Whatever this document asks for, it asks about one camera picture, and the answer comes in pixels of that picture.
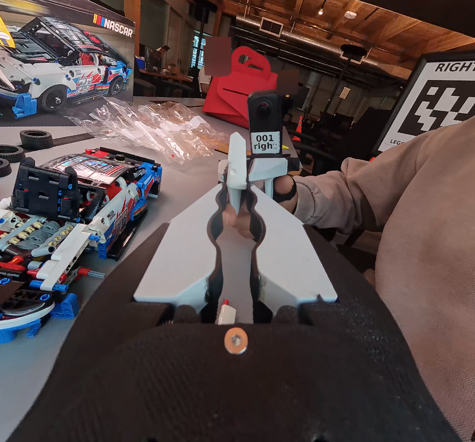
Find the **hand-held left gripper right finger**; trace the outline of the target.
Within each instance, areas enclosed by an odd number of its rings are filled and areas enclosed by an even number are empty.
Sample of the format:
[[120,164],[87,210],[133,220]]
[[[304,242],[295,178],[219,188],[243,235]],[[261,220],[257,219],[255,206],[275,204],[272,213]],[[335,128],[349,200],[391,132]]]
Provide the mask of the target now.
[[253,257],[258,300],[271,310],[336,302],[337,293],[301,221],[256,185],[250,185],[250,195],[250,214],[258,235]]

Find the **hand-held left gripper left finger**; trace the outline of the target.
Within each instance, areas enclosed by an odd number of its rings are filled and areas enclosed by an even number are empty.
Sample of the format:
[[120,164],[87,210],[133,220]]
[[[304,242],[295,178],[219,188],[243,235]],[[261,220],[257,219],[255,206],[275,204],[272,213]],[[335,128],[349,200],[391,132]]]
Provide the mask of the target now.
[[135,294],[137,302],[217,304],[222,293],[222,258],[217,238],[227,187],[217,184],[171,220]]

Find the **white curved brick piece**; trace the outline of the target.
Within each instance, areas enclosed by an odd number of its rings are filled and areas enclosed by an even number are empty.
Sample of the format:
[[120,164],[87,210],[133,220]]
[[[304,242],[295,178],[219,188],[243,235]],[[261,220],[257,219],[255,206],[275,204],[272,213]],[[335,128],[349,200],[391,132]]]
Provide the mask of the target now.
[[241,193],[246,189],[246,142],[238,133],[230,137],[226,187],[229,202],[238,214]]
[[221,305],[217,322],[218,325],[234,325],[236,322],[237,310],[233,306]]

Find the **person's right forearm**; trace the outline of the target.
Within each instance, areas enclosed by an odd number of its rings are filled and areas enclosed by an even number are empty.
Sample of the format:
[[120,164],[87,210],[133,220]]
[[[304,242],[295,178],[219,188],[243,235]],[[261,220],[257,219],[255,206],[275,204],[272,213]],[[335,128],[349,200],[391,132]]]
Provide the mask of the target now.
[[294,215],[305,224],[350,233],[410,228],[474,233],[474,118],[424,133],[373,161],[345,159],[341,170],[296,177]]

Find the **person's right hand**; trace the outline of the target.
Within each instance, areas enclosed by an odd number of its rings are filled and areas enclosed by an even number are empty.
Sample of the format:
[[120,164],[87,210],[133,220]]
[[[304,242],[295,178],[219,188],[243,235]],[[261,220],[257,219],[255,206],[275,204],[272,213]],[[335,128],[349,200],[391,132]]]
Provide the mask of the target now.
[[[294,178],[290,175],[278,177],[274,179],[273,186],[274,198],[286,198],[286,200],[281,200],[279,205],[294,215],[298,204],[298,192]],[[222,222],[223,225],[235,228],[243,238],[254,239],[251,233],[251,214],[248,209],[245,198],[241,199],[238,213],[231,204],[226,205],[222,213]]]

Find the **clear plastic bags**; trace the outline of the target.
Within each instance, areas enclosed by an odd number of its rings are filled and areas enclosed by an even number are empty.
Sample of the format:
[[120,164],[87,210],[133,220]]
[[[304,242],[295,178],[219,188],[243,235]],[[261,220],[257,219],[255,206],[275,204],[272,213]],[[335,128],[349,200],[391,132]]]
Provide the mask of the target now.
[[229,144],[230,136],[218,132],[205,119],[175,101],[134,105],[114,98],[88,115],[66,116],[96,138],[150,148],[164,162],[183,165],[210,157]]

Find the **blue white red toy car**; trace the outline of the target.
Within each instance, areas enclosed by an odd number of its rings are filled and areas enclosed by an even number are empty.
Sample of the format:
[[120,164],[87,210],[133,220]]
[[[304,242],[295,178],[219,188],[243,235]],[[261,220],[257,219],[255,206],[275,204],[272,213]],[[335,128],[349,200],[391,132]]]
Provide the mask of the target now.
[[[9,197],[0,209],[0,342],[25,330],[34,338],[49,318],[72,320],[80,309],[70,286],[103,273],[80,265],[85,251],[118,261],[158,198],[162,166],[112,148],[87,148],[42,165],[20,161]],[[37,274],[77,224],[88,225],[86,248],[53,290],[41,290]]]

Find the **black white marker sign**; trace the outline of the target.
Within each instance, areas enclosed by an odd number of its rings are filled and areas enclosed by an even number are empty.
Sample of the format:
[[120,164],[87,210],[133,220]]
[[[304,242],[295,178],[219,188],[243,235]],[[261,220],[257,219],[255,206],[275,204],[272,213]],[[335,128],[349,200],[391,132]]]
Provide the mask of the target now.
[[419,57],[372,156],[429,130],[475,114],[475,52],[438,52]]

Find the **toy car product box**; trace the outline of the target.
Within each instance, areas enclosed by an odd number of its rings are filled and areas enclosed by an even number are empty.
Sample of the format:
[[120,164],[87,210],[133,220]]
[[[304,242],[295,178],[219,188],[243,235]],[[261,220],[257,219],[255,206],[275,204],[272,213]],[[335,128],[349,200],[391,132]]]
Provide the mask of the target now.
[[135,24],[90,0],[0,0],[1,123],[132,102]]

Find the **metal air duct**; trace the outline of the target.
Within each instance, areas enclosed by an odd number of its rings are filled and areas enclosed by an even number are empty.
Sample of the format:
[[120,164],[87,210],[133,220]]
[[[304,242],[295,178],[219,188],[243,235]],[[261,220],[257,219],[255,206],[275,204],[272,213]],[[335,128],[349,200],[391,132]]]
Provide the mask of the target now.
[[281,44],[289,44],[293,47],[325,54],[339,59],[350,59],[355,64],[363,63],[372,67],[379,67],[378,62],[368,59],[368,54],[350,55],[342,49],[341,45],[336,45],[316,36],[300,34],[296,28],[288,27],[283,23],[270,18],[239,14],[236,16],[236,26],[246,33],[256,34],[271,41],[278,41]]

